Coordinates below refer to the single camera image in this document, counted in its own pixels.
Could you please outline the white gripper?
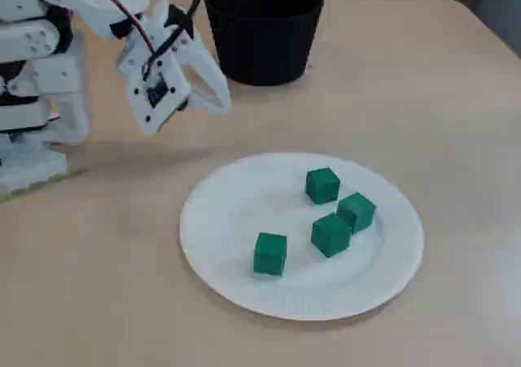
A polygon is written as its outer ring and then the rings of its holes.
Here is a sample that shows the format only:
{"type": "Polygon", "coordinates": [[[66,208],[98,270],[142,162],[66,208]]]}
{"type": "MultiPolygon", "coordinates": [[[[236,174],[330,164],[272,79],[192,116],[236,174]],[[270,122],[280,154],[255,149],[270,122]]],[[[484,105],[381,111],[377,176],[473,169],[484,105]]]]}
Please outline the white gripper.
{"type": "Polygon", "coordinates": [[[205,47],[193,24],[192,13],[168,0],[159,0],[144,13],[117,24],[117,37],[125,46],[117,59],[117,73],[123,78],[169,78],[174,72],[198,74],[214,95],[191,86],[188,105],[218,115],[228,115],[231,97],[228,81],[205,47]]]}

